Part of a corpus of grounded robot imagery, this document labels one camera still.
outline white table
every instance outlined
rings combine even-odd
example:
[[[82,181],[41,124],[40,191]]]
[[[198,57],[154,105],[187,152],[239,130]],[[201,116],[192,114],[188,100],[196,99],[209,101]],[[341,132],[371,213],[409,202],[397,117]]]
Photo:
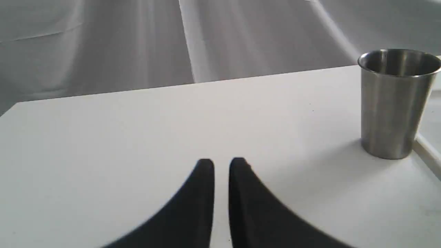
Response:
[[[0,247],[98,247],[144,222],[199,158],[211,247],[230,247],[228,166],[356,247],[440,247],[441,182],[359,145],[357,66],[16,104],[0,117]]]

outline white curtain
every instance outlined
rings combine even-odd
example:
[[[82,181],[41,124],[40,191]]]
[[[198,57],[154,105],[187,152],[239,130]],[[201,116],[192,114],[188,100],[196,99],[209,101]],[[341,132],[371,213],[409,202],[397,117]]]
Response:
[[[2,0],[0,98],[344,66],[383,47],[439,55],[440,7],[435,0]]]

